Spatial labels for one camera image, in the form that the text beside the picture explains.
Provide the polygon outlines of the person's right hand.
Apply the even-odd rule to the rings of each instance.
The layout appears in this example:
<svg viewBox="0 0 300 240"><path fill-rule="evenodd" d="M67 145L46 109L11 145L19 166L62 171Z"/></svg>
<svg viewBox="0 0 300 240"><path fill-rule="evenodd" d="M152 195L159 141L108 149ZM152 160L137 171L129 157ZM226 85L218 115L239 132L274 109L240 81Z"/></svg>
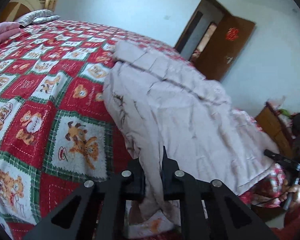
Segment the person's right hand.
<svg viewBox="0 0 300 240"><path fill-rule="evenodd" d="M292 211L300 206L300 185L289 185L287 179L283 180L282 193L279 196L282 208L286 211Z"/></svg>

